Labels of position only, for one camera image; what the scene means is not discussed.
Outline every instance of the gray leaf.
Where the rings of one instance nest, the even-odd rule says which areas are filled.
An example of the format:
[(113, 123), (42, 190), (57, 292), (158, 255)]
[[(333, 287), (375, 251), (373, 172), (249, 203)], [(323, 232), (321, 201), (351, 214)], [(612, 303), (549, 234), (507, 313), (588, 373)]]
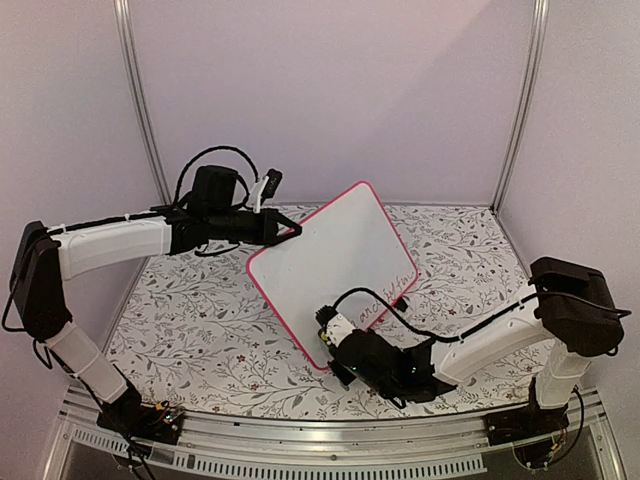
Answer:
[(296, 396), (296, 398), (293, 399), (293, 405), (291, 405), (291, 408), (296, 408), (301, 403), (302, 403), (302, 395), (298, 395)]

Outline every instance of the whiteboard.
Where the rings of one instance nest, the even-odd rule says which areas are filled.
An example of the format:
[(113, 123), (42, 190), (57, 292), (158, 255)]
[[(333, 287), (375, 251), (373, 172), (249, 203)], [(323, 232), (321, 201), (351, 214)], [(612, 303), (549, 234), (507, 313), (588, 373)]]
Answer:
[(129, 3), (169, 185), (233, 144), (284, 173), (280, 201), (366, 180), (384, 201), (490, 203), (535, 2)]
[[(315, 312), (354, 287), (368, 287), (393, 304), (418, 279), (418, 269), (371, 185), (360, 182), (302, 221), (302, 235), (263, 249), (247, 272), (313, 366), (331, 360), (318, 338)], [(357, 294), (340, 313), (363, 330), (385, 313)]]

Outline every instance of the table surface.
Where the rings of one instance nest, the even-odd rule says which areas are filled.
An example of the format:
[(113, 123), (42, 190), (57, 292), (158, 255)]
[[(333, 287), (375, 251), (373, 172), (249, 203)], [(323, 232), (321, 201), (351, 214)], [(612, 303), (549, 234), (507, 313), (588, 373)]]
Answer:
[[(315, 206), (287, 206), (296, 220)], [(387, 206), (418, 265), (407, 319), (451, 335), (513, 297), (525, 276), (487, 208)], [(267, 418), (344, 420), (440, 415), (526, 399), (548, 342), (478, 371), (466, 386), (398, 410), (361, 382), (345, 390), (315, 370), (245, 271), (257, 248), (222, 257), (152, 258), (115, 330), (108, 358), (147, 400), (193, 411)], [(386, 316), (375, 330), (392, 343), (423, 340)]]

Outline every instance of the vertical metal post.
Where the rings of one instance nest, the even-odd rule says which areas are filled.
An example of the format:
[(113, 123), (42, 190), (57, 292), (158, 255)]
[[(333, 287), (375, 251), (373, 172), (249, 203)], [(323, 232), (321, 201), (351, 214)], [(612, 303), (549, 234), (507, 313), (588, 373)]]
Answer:
[(162, 203), (168, 204), (171, 202), (171, 194), (169, 193), (169, 185), (167, 184), (164, 169), (160, 161), (160, 155), (158, 154), (158, 146), (156, 145), (156, 140), (153, 135), (151, 118), (142, 88), (140, 66), (138, 65), (138, 57), (133, 39), (133, 28), (131, 26), (131, 16), (129, 14), (129, 1), (114, 0), (114, 5), (116, 9), (116, 23), (118, 24), (118, 32), (120, 34), (120, 44), (122, 46), (122, 56), (129, 78), (131, 97), (136, 109), (138, 125), (140, 126), (149, 167), (151, 168), (151, 174), (153, 175), (153, 181), (156, 184), (160, 200)]
[(502, 164), (500, 179), (498, 181), (496, 191), (493, 195), (493, 200), (491, 201), (491, 210), (495, 212), (496, 215), (500, 214), (500, 210), (502, 209), (502, 206), (504, 204), (504, 200), (507, 195), (507, 189), (509, 188), (509, 181), (511, 180), (513, 168), (518, 157), (518, 151), (520, 150), (524, 128), (527, 123), (527, 117), (529, 115), (531, 99), (533, 98), (536, 77), (538, 76), (540, 59), (542, 57), (542, 46), (544, 43), (544, 34), (547, 27), (548, 11), (548, 0), (536, 0), (533, 13), (533, 23), (531, 27), (529, 54), (527, 58), (524, 80), (522, 82), (522, 90), (520, 92), (518, 110), (516, 112), (516, 118), (511, 129), (511, 135), (509, 136), (509, 143), (507, 146), (504, 163)]

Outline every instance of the pink border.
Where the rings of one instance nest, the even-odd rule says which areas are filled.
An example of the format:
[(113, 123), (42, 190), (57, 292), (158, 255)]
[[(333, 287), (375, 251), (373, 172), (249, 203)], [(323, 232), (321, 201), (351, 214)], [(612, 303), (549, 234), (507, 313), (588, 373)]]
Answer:
[[(389, 222), (389, 225), (391, 225), (391, 228), (393, 229), (393, 232), (396, 234), (396, 237), (398, 237), (398, 241), (400, 242), (400, 245), (402, 245), (402, 248), (404, 248), (404, 251), (407, 254), (407, 257), (409, 257), (409, 261), (411, 261), (411, 265), (413, 265), (413, 269), (416, 272), (416, 276), (413, 279), (413, 281), (411, 281), (409, 283), (409, 285), (407, 285), (407, 288), (405, 288), (402, 292), (400, 292), (400, 294), (394, 299), (395, 303), (400, 297), (402, 297), (405, 293), (407, 293), (407, 291), (418, 281), (418, 267), (416, 265), (416, 262), (414, 262), (413, 258), (411, 258), (411, 255), (409, 254), (409, 250), (407, 250), (406, 245), (404, 244), (404, 242), (402, 241), (402, 239), (400, 238), (400, 234), (398, 234), (398, 231), (396, 230), (396, 227), (393, 225), (393, 222), (391, 221), (391, 217), (389, 217), (389, 214), (387, 213), (387, 211), (384, 209), (384, 206), (382, 205), (382, 202), (380, 201), (380, 197), (378, 197), (378, 194), (376, 193), (376, 191), (373, 189), (373, 187), (371, 186), (371, 184), (369, 182), (358, 182), (355, 185), (353, 185), (352, 187), (350, 187), (349, 189), (347, 189), (346, 191), (344, 191), (343, 193), (341, 193), (340, 195), (338, 195), (336, 198), (334, 198), (333, 200), (331, 200), (329, 203), (327, 203), (326, 205), (324, 205), (323, 207), (319, 208), (318, 210), (316, 210), (315, 212), (313, 212), (311, 215), (309, 215), (307, 218), (303, 219), (300, 222), (300, 225), (303, 225), (305, 222), (309, 221), (310, 219), (312, 219), (314, 216), (316, 216), (318, 213), (320, 213), (321, 211), (323, 211), (325, 208), (327, 208), (329, 205), (332, 205), (333, 203), (337, 202), (338, 200), (340, 200), (342, 197), (344, 197), (347, 193), (351, 192), (352, 190), (354, 190), (355, 188), (359, 187), (360, 185), (366, 185), (367, 187), (369, 187), (369, 190), (371, 190), (371, 193), (373, 193), (373, 196), (375, 197), (376, 201), (378, 202), (378, 205), (380, 205), (380, 208), (382, 209), (382, 211), (384, 212), (385, 217), (387, 217), (387, 221)], [(273, 303), (271, 303), (271, 300), (269, 300), (269, 297), (267, 296), (267, 294), (265, 293), (265, 291), (262, 289), (262, 287), (260, 286), (260, 284), (257, 282), (256, 278), (253, 276), (253, 274), (251, 273), (251, 262), (258, 256), (260, 255), (262, 252), (264, 252), (266, 250), (266, 248), (262, 248), (260, 250), (258, 250), (256, 253), (254, 253), (253, 255), (251, 255), (251, 257), (249, 257), (249, 259), (247, 260), (247, 274), (249, 274), (249, 278), (251, 278), (251, 281), (253, 282), (253, 284), (257, 287), (258, 291), (260, 292), (260, 295), (262, 295), (262, 297), (264, 298), (265, 302), (267, 302), (267, 305), (269, 305), (269, 307), (271, 308), (271, 310), (273, 310), (273, 312), (276, 314), (276, 317), (278, 317), (278, 320), (280, 320), (280, 323), (282, 324), (282, 326), (285, 328), (285, 330), (289, 333), (289, 335), (291, 336), (291, 338), (293, 338), (293, 341), (295, 342), (295, 344), (298, 346), (298, 348), (300, 348), (300, 350), (302, 350), (302, 352), (304, 353), (304, 356), (307, 357), (307, 360), (309, 360), (309, 362), (311, 362), (311, 365), (314, 366), (314, 368), (316, 368), (317, 370), (321, 370), (321, 371), (327, 371), (329, 369), (329, 367), (320, 367), (318, 365), (316, 365), (316, 363), (313, 361), (313, 359), (311, 358), (311, 356), (307, 353), (307, 351), (302, 347), (302, 345), (300, 344), (300, 342), (298, 341), (298, 338), (293, 334), (293, 332), (291, 331), (291, 329), (289, 329), (289, 327), (287, 326), (287, 324), (284, 322), (284, 320), (282, 319), (282, 315), (280, 315), (280, 312), (278, 312), (278, 310), (276, 309), (276, 307), (273, 305)], [(376, 323), (378, 323), (382, 317), (385, 315), (385, 313), (387, 313), (386, 311), (382, 311), (382, 313), (376, 318), (374, 319), (371, 324), (367, 327), (367, 329), (373, 327)]]

